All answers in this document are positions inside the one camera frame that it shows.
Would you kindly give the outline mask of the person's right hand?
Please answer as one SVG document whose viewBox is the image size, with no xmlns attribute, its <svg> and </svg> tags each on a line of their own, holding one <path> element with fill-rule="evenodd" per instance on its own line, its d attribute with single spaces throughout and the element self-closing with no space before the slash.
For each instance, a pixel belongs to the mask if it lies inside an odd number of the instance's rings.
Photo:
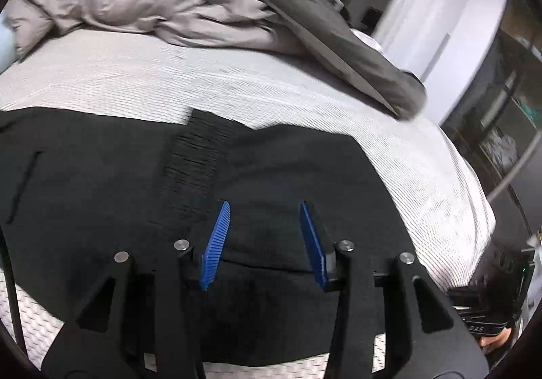
<svg viewBox="0 0 542 379">
<path fill-rule="evenodd" d="M 514 329 L 512 327 L 506 327 L 496 336 L 481 337 L 479 340 L 480 349 L 482 349 L 485 354 L 494 352 L 510 340 L 513 331 Z"/>
</svg>

